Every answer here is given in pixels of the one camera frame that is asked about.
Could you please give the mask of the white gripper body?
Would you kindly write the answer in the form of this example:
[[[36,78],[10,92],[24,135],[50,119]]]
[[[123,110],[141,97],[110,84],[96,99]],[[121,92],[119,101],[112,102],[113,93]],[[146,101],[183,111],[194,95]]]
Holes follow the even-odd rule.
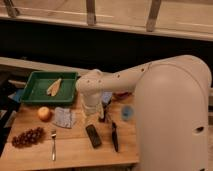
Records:
[[[82,109],[86,126],[95,124],[98,118],[103,116],[103,107],[100,102],[82,102]]]

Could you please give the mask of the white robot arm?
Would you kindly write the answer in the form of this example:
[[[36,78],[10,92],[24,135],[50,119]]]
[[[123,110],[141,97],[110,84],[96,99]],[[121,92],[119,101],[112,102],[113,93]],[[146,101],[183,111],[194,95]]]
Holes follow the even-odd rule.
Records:
[[[181,55],[104,76],[92,70],[76,88],[93,112],[103,91],[133,92],[139,163],[134,171],[208,171],[211,71]]]

